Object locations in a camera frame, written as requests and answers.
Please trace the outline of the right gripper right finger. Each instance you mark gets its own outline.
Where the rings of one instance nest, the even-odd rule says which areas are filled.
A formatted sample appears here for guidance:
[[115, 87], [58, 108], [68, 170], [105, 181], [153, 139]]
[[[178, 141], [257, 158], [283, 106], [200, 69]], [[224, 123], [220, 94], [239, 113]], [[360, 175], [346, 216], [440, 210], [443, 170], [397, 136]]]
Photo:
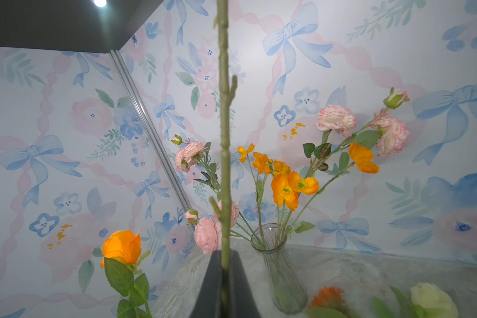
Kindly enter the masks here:
[[229, 269], [230, 305], [229, 317], [261, 318], [258, 307], [253, 298], [249, 282], [239, 253], [231, 251], [231, 265]]

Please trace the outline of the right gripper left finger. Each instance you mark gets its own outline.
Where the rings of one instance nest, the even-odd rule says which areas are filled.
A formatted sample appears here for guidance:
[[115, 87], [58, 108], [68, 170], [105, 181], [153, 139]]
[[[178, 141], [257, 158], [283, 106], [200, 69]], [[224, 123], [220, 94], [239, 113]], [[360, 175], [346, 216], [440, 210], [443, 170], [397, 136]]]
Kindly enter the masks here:
[[205, 272], [196, 304], [190, 318], [219, 318], [221, 317], [221, 287], [222, 267], [221, 252], [215, 251], [211, 255]]

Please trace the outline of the clear grey glass vase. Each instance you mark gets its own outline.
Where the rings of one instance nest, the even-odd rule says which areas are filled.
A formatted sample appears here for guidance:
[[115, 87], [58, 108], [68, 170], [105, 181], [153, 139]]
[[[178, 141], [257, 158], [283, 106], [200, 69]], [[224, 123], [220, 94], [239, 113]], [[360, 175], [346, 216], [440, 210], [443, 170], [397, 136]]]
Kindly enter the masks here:
[[253, 249], [264, 258], [274, 305], [284, 314], [295, 315], [305, 309], [308, 296], [285, 249], [286, 241], [277, 223], [262, 225], [251, 237]]

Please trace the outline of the pink carnation stem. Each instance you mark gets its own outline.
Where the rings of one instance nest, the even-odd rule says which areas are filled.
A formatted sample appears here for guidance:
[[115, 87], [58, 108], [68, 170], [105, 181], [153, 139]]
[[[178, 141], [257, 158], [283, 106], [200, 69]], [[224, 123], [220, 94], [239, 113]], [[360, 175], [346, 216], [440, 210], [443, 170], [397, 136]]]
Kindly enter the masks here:
[[[196, 210], [188, 210], [185, 213], [188, 224], [194, 224], [194, 240], [196, 245], [204, 254], [212, 254], [216, 250], [221, 250], [222, 246], [222, 226], [218, 216], [214, 213], [212, 217], [199, 217]], [[242, 218], [239, 206], [233, 201], [231, 210], [231, 236], [245, 238], [253, 234], [248, 225], [241, 225], [238, 221]]]

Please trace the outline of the orange rose stem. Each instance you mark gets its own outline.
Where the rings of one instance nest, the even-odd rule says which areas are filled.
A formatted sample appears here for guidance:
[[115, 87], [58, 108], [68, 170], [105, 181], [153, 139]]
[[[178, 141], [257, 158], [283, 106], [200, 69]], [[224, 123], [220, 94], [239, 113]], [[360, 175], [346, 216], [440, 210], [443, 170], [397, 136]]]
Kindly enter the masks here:
[[152, 317], [148, 304], [150, 284], [139, 268], [150, 255], [142, 252], [139, 233], [118, 231], [104, 241], [101, 267], [110, 286], [120, 295], [118, 317]]

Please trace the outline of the pink rose stem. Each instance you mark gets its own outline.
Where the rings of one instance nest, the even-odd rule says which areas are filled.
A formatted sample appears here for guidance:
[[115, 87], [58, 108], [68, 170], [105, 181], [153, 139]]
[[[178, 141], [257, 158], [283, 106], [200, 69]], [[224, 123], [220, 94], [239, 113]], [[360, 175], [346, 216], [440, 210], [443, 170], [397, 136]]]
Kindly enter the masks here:
[[373, 115], [373, 118], [358, 126], [358, 118], [351, 109], [341, 105], [330, 104], [319, 110], [316, 116], [315, 128], [321, 132], [320, 144], [306, 143], [303, 145], [304, 155], [310, 159], [309, 170], [302, 177], [312, 176], [320, 185], [329, 181], [337, 171], [340, 152], [325, 159], [323, 168], [316, 169], [314, 162], [321, 157], [324, 144], [330, 144], [331, 150], [337, 146], [359, 143], [369, 149], [375, 158], [388, 158], [404, 150], [410, 133], [408, 126], [402, 120], [392, 116], [392, 111], [399, 109], [410, 101], [406, 91], [392, 88], [383, 100], [383, 108]]
[[171, 138], [172, 144], [179, 147], [174, 157], [176, 169], [185, 174], [187, 183], [197, 183], [209, 187], [221, 199], [221, 184], [217, 176], [218, 166], [210, 155], [211, 142], [184, 140], [180, 135]]

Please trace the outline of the white flower stem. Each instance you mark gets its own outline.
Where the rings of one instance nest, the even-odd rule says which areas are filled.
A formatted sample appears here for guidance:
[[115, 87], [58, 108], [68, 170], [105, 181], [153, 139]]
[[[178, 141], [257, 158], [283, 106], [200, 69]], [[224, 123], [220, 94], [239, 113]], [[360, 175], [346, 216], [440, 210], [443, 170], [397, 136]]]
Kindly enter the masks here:
[[219, 47], [220, 145], [221, 145], [221, 209], [217, 211], [221, 222], [221, 316], [231, 316], [230, 289], [230, 234], [231, 234], [231, 152], [229, 110], [237, 84], [229, 81], [228, 28], [229, 2], [218, 0], [215, 27]]

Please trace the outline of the yellow poppy flower stem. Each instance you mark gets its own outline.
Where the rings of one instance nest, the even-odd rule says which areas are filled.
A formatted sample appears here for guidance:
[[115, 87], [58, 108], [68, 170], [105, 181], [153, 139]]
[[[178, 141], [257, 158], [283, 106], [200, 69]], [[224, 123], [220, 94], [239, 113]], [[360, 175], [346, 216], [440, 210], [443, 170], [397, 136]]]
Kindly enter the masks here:
[[270, 159], [266, 154], [254, 151], [254, 144], [247, 147], [239, 146], [237, 152], [240, 163], [247, 163], [255, 185], [256, 212], [258, 216], [258, 228], [262, 244], [266, 245], [263, 231], [262, 205], [265, 185], [269, 176], [285, 175], [291, 172], [291, 168], [282, 161]]

